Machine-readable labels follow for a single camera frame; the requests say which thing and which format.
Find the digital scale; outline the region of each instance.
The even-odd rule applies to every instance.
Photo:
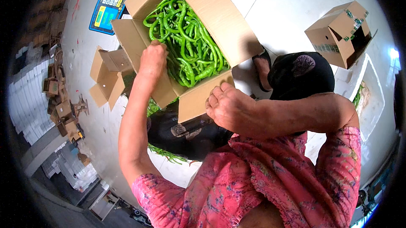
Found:
[[[99,33],[114,35],[111,20],[123,15],[125,0],[98,0],[90,21],[89,29]]]

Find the white floor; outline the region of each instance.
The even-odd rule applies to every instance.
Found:
[[[353,0],[232,0],[259,41],[272,52],[273,58],[285,53],[314,51],[304,30],[332,7],[351,1]],[[362,145],[361,185],[363,185],[380,167],[395,137],[393,119],[395,62],[389,56],[390,49],[395,47],[387,20],[377,0],[357,1],[370,13],[366,21],[371,31],[374,33],[379,29],[366,52],[377,70],[386,101],[377,126],[368,141]],[[81,144],[82,149],[87,151],[94,168],[111,188],[120,197],[137,206],[118,164],[117,139],[127,99],[121,97],[110,111],[107,104],[98,108],[89,95],[89,88],[94,85],[89,73],[96,47],[99,45],[106,50],[115,50],[119,45],[115,36],[89,30],[96,2],[97,0],[69,2],[68,19],[62,39],[67,90],[72,102],[76,102],[78,95],[82,93],[90,106],[90,115],[80,116],[80,124],[86,134],[86,139]],[[251,66],[250,62],[246,62],[233,69],[233,74],[247,76],[247,79],[238,78],[237,85],[244,89],[244,92],[266,97],[259,88],[250,87],[255,85],[248,79],[252,74]],[[325,139],[323,134],[309,132],[306,155],[313,162],[316,161],[318,150]],[[186,163],[182,166],[172,164],[165,157],[156,154],[150,154],[150,157],[166,179],[183,187],[188,185],[190,177],[200,167],[199,162],[192,163],[189,167]]]

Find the shirt sleeve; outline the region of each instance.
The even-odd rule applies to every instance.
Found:
[[[133,182],[131,190],[154,227],[179,226],[186,189],[162,176],[144,174]]]
[[[349,226],[358,200],[361,135],[356,127],[327,134],[319,151],[316,176],[332,199],[336,216]]]

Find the forearm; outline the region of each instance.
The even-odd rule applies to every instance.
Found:
[[[334,132],[344,126],[359,127],[353,104],[333,93],[292,101],[260,100],[252,110],[257,138],[273,138],[300,131]]]
[[[147,106],[153,90],[154,81],[138,74],[121,120],[119,162],[129,183],[143,173],[143,167],[151,164],[147,153]]]

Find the button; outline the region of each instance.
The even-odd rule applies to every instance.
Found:
[[[257,182],[257,184],[258,184],[258,186],[260,186],[260,187],[264,187],[264,186],[265,186],[265,182],[264,182],[263,180],[259,180],[259,181]]]

